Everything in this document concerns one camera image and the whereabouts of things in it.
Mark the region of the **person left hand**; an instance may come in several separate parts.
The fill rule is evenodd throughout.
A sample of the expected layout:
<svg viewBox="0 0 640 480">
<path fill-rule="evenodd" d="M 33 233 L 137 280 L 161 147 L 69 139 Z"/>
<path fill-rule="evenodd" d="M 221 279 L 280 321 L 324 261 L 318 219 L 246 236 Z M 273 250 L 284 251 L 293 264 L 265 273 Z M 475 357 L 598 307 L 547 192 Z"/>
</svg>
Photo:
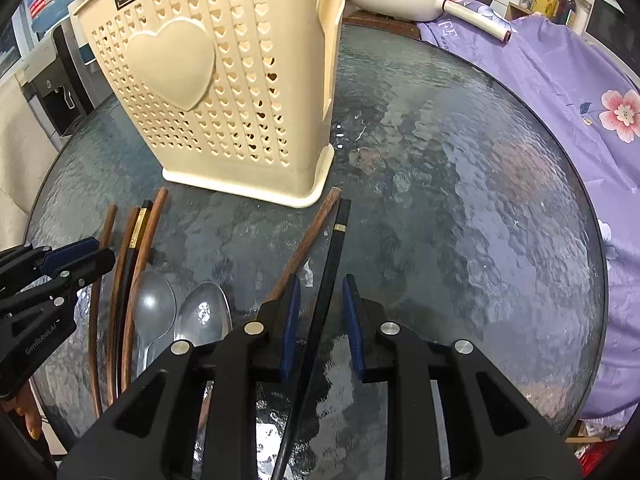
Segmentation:
<svg viewBox="0 0 640 480">
<path fill-rule="evenodd" d="M 37 441 L 41 437 L 42 418 L 28 382 L 14 398 L 1 401 L 1 407 L 5 412 L 16 411 L 18 416 L 24 418 L 26 429 L 32 440 Z"/>
</svg>

